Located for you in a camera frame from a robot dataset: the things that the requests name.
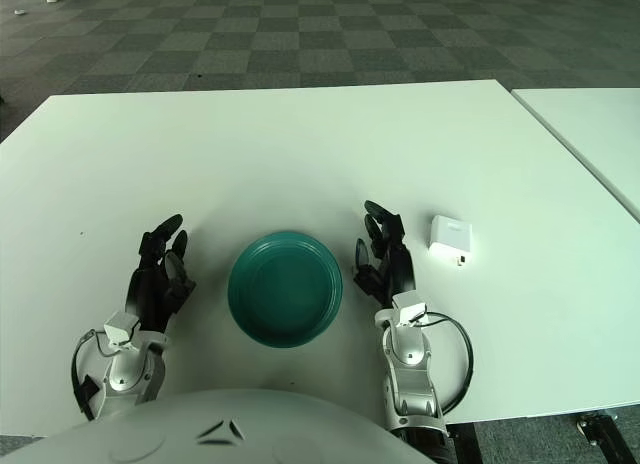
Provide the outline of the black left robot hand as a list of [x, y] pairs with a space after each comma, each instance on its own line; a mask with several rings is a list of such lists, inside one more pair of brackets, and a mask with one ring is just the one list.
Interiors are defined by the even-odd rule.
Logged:
[[175, 214], [142, 235], [125, 311], [139, 318], [143, 331], [164, 333], [196, 287], [184, 265], [188, 234], [180, 230], [182, 223]]

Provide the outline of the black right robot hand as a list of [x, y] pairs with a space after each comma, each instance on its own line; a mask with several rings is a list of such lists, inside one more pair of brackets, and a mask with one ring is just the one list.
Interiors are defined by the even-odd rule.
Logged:
[[366, 200], [364, 208], [370, 244], [361, 238], [356, 241], [354, 282], [383, 308], [391, 308], [395, 295], [416, 289], [403, 222], [399, 214], [373, 201]]

